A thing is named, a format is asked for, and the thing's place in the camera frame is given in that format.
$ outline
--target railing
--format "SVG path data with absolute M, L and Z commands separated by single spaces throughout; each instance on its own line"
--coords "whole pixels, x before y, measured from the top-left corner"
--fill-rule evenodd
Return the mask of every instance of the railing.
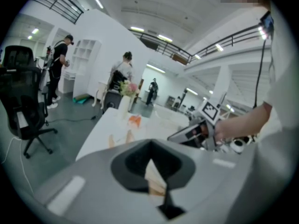
M 234 46 L 239 42 L 262 39 L 260 31 L 258 30 L 259 27 L 261 27 L 261 24 L 246 28 L 203 48 L 192 56 L 191 62 L 219 51 L 219 47 L 216 46 L 217 44 L 224 49 L 227 46 Z
M 62 15 L 72 23 L 76 23 L 83 11 L 71 0 L 33 0 Z
M 139 38 L 148 48 L 160 52 L 163 55 L 169 56 L 175 61 L 187 65 L 192 59 L 192 55 L 190 53 L 169 42 L 163 41 L 156 36 L 130 29 L 129 31 L 131 31 L 137 38 Z

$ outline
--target black cap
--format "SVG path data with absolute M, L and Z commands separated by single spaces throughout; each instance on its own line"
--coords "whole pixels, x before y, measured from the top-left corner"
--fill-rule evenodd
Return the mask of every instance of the black cap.
M 65 38 L 68 38 L 68 39 L 70 39 L 71 41 L 73 41 L 73 40 L 74 40 L 74 37 L 73 37 L 72 35 L 67 35 Z

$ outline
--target white cabinet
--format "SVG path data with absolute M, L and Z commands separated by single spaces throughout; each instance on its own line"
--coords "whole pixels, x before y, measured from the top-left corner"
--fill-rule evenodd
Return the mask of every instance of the white cabinet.
M 101 43 L 83 39 L 77 42 L 70 66 L 62 69 L 58 89 L 62 93 L 72 92 L 73 97 L 87 93 L 90 76 Z

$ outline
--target flower vase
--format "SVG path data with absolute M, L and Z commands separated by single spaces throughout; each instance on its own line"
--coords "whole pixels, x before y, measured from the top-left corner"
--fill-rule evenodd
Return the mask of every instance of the flower vase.
M 130 106 L 131 98 L 129 96 L 123 96 L 120 102 L 120 105 L 118 106 L 118 112 L 117 117 L 119 119 L 124 119 L 127 115 L 129 106 Z

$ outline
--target sneaker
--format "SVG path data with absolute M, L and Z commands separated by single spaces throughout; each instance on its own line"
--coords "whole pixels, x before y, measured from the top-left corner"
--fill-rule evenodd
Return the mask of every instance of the sneaker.
M 47 105 L 47 109 L 54 109 L 58 106 L 57 103 L 51 104 L 51 105 Z
M 58 100 L 60 100 L 61 97 L 60 96 L 57 96 L 57 98 L 52 98 L 52 102 L 57 102 Z

